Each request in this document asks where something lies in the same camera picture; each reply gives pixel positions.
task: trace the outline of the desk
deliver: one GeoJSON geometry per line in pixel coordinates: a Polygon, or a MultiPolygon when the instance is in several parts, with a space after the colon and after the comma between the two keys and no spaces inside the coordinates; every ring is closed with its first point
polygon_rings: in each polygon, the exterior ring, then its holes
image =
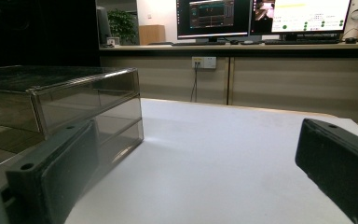
{"type": "Polygon", "coordinates": [[[358,44],[141,46],[101,50],[102,66],[139,69],[141,95],[190,101],[191,56],[215,56],[198,72],[198,102],[332,114],[358,123],[358,44]]]}
{"type": "Polygon", "coordinates": [[[145,140],[66,224],[346,224],[296,166],[303,118],[350,119],[142,99],[145,140]]]}

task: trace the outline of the white table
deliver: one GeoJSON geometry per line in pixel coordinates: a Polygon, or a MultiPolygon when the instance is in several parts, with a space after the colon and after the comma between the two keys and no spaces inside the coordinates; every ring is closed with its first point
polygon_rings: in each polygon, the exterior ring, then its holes
{"type": "Polygon", "coordinates": [[[303,118],[358,134],[350,119],[142,100],[145,140],[66,224],[345,224],[296,166],[303,118]]]}

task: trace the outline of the potted plant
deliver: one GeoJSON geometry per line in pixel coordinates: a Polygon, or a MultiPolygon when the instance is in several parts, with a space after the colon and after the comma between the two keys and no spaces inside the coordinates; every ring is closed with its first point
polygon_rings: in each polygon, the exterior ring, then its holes
{"type": "Polygon", "coordinates": [[[120,37],[121,43],[135,44],[136,31],[134,29],[133,16],[119,9],[107,12],[109,19],[110,31],[112,36],[120,37]]]}

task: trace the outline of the wooden cabinet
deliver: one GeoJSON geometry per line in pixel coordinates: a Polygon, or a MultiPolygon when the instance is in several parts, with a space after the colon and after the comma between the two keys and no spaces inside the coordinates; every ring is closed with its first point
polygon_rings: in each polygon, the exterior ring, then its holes
{"type": "Polygon", "coordinates": [[[165,41],[165,28],[163,25],[139,26],[139,40],[141,45],[165,41]]]}

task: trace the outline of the mounting hole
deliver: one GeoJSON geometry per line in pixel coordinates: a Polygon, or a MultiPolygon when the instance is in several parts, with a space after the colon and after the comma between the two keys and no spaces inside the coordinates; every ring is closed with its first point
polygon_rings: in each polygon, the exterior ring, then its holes
{"type": "Polygon", "coordinates": [[[22,165],[22,167],[20,168],[20,169],[22,169],[22,170],[29,170],[29,169],[31,169],[31,168],[33,168],[34,167],[34,165],[32,164],[32,163],[27,163],[27,164],[25,164],[25,165],[22,165]]]}

